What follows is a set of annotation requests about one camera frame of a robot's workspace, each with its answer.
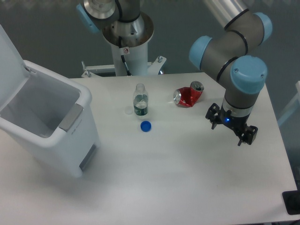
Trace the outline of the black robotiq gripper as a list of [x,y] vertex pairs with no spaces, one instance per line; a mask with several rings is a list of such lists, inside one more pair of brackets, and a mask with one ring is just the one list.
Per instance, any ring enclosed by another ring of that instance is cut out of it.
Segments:
[[249,115],[244,117],[235,117],[230,110],[225,111],[223,107],[220,107],[213,103],[205,118],[211,123],[211,129],[214,129],[218,124],[223,124],[231,129],[239,138],[238,146],[242,143],[251,145],[256,138],[258,128],[255,126],[247,126],[247,120]]

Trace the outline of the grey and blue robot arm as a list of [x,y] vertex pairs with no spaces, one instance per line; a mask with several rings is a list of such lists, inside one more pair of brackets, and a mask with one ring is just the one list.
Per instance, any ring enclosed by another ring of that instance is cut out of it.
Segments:
[[[268,69],[248,53],[270,37],[272,22],[263,13],[251,13],[241,0],[207,0],[205,5],[225,30],[219,39],[198,38],[189,51],[191,63],[225,89],[222,105],[212,104],[206,119],[213,127],[231,129],[240,143],[252,144],[258,129],[247,120]],[[138,0],[84,0],[76,9],[87,28],[102,31],[111,45],[116,75],[150,73],[148,41],[154,26]]]

